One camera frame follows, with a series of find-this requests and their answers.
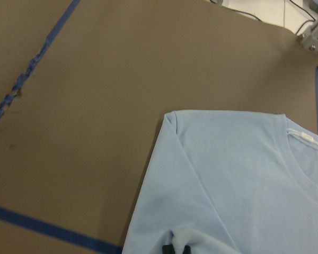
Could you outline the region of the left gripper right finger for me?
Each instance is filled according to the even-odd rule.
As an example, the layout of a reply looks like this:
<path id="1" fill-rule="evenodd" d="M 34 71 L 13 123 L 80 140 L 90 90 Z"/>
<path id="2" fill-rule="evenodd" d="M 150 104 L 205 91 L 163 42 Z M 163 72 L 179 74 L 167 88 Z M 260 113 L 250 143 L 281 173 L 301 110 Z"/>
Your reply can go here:
<path id="1" fill-rule="evenodd" d="M 191 254 L 191 247 L 189 245 L 185 245 L 182 254 Z"/>

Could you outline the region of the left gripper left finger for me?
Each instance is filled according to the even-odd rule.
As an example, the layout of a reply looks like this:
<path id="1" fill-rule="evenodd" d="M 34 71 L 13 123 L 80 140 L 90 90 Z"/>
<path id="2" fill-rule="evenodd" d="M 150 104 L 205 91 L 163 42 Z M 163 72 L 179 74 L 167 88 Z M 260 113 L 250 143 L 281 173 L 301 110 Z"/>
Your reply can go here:
<path id="1" fill-rule="evenodd" d="M 172 244 L 163 245 L 162 254 L 174 254 L 174 246 Z"/>

